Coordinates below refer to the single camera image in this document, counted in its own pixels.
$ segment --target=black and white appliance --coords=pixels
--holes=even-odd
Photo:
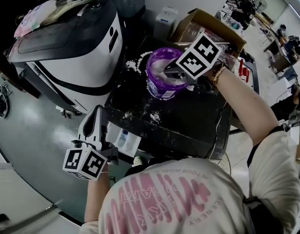
[[[87,114],[114,87],[122,45],[116,6],[94,0],[17,39],[9,61],[56,105]]]

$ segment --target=pink print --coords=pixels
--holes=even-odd
[[[205,210],[204,203],[208,202],[211,193],[204,183],[198,183],[195,179],[189,182],[184,177],[178,177],[180,187],[183,188],[178,190],[170,175],[156,174],[156,177],[160,182],[158,184],[154,183],[150,174],[140,173],[125,181],[124,187],[119,187],[119,204],[115,199],[111,199],[110,212],[101,220],[105,222],[106,234],[128,234],[129,229],[139,234],[147,231],[151,223],[157,224],[164,219],[166,223],[171,223],[171,209],[178,222],[183,221],[184,215],[191,215],[192,207],[200,213]],[[170,188],[178,198],[177,202],[180,202],[178,206]]]
[[[185,197],[186,199],[184,200],[183,197],[181,196],[179,190],[175,186],[175,184],[172,182],[171,178],[169,175],[164,175],[164,179],[172,186],[172,189],[176,193],[177,197],[179,198],[181,204],[183,205],[186,213],[188,216],[191,215],[191,208],[192,205],[195,206],[195,208],[199,211],[202,212],[204,211],[204,204],[198,204],[197,201],[195,200],[195,193],[193,192],[192,188],[190,187],[189,183],[184,177],[179,177],[179,180],[184,187],[185,191]]]
[[[168,189],[167,185],[165,184],[165,181],[163,180],[162,175],[157,174],[156,176],[158,177],[158,179],[159,179],[162,187],[164,188],[164,191],[165,191],[165,193],[166,193],[166,195],[167,195],[167,197],[169,199],[169,202],[170,202],[170,204],[172,205],[172,207],[174,209],[176,218],[178,219],[179,222],[183,221],[183,218],[181,217],[181,214],[180,214],[180,212],[178,210],[177,204],[176,204],[173,196],[169,192],[169,189]]]
[[[116,201],[111,199],[111,210],[113,213],[113,220],[115,220],[115,226],[119,227],[121,234],[128,234],[127,225],[125,223],[124,212],[119,212]]]
[[[160,211],[160,210],[162,210],[163,214],[166,217],[167,223],[170,223],[171,222],[171,215],[169,213],[169,210],[166,207],[166,204],[164,203],[161,195],[159,194],[159,191],[157,190],[150,174],[141,173],[140,174],[140,181],[141,181],[143,189],[146,188],[147,186],[152,189],[153,194],[155,195],[155,198],[156,198],[157,202],[159,203],[158,206],[160,206],[160,208],[159,207],[157,207],[157,208],[151,207],[151,208],[149,208],[149,211],[157,212],[157,215],[159,216],[159,220],[162,221],[163,216],[162,216],[161,211]],[[152,203],[153,205],[157,205],[155,198],[153,196],[151,197],[151,199],[153,200],[153,203]]]
[[[130,202],[126,198],[126,196],[124,194],[124,189],[122,186],[119,188],[119,197],[120,196],[124,196],[124,199],[125,199],[123,202],[120,201],[121,214],[126,216],[126,221],[131,224],[131,227],[132,227],[132,230],[134,231],[134,233],[140,233],[135,216],[131,210]]]
[[[207,197],[210,196],[210,191],[205,186],[205,184],[203,184],[203,183],[198,184],[197,181],[194,179],[191,180],[191,184],[192,184],[194,193],[196,195],[199,194],[201,199],[204,201],[204,203],[208,202]]]
[[[137,189],[138,185],[137,185],[137,181],[136,181],[135,177],[131,178],[131,186],[132,186],[133,192],[130,189],[129,182],[125,181],[125,188],[130,197],[131,205],[136,213],[136,218],[139,223],[139,226],[141,227],[142,230],[146,231],[147,225],[146,225],[144,214],[142,212],[140,198],[139,198],[139,190]]]
[[[105,226],[106,230],[106,234],[113,234],[113,227],[112,227],[112,222],[111,222],[111,217],[110,214],[107,213],[106,214],[106,226]]]
[[[148,212],[150,220],[153,224],[156,224],[157,219],[163,220],[163,215],[158,203],[155,200],[153,188],[151,184],[154,184],[149,174],[139,174],[140,183],[142,189],[140,190],[140,198]]]

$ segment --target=laboratory room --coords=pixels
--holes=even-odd
[[[300,0],[0,2],[0,233],[300,234]]]

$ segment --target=desk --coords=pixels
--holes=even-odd
[[[284,47],[280,47],[278,39],[274,39],[274,41],[264,49],[264,52],[267,50],[269,50],[273,55],[271,67],[274,67],[277,70],[276,74],[291,66],[291,62],[286,56],[286,50]]]
[[[181,49],[171,42],[146,37],[134,58],[161,47]],[[206,157],[215,140],[215,123],[225,99],[221,94],[196,89],[184,89],[167,101],[155,99],[147,90],[148,58],[141,61],[141,74],[131,69],[122,71],[105,105],[108,121],[140,136],[139,149],[153,156]],[[221,159],[225,153],[231,113],[230,107],[223,110],[212,158]],[[158,114],[160,121],[153,121],[151,114]]]

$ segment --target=white t-shirt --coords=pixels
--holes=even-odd
[[[286,133],[262,141],[249,178],[251,194],[270,203],[271,213],[290,233],[300,192]],[[243,199],[240,186],[216,164],[200,158],[169,161],[118,181],[104,199],[99,220],[85,223],[80,233],[246,233]]]

